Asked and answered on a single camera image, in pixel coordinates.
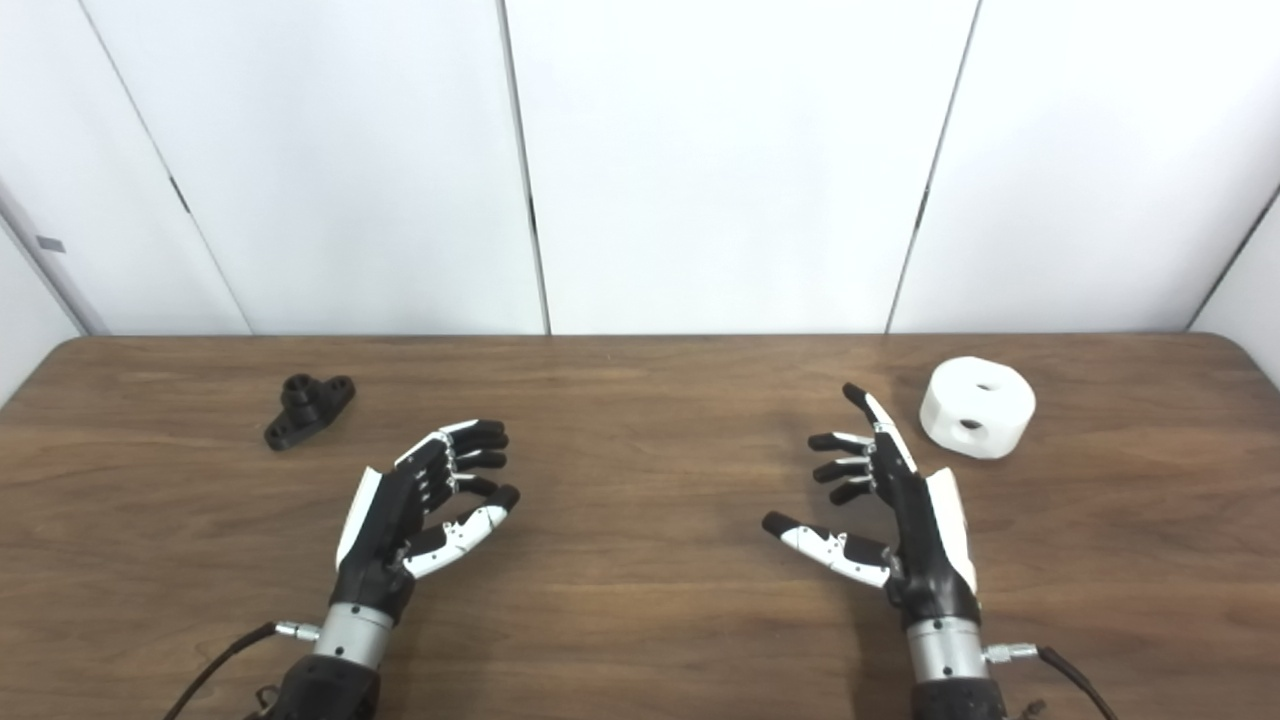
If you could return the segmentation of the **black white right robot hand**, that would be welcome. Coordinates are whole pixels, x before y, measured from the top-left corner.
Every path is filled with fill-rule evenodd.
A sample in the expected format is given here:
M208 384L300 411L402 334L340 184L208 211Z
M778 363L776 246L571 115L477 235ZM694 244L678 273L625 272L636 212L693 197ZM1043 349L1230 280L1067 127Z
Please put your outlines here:
M813 479L833 487L829 501L835 506L877 497L893 514L896 546L777 511L762 519L762 528L827 570L883 591L905 626L946 618L980 623L974 583L947 552L943 500L933 496L928 477L881 402L854 383L845 384L842 393L865 416L870 432L809 437L809 448L842 454L815 468Z

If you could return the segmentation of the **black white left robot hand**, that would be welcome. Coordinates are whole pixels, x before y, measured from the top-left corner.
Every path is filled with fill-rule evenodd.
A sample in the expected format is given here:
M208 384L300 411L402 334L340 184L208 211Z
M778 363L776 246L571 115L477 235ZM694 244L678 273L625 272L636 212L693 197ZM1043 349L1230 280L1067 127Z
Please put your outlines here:
M332 603L398 624L417 580L475 550L520 501L516 487L475 474L503 468L508 443L504 423L472 419L428 433L389 471L366 468L335 552Z

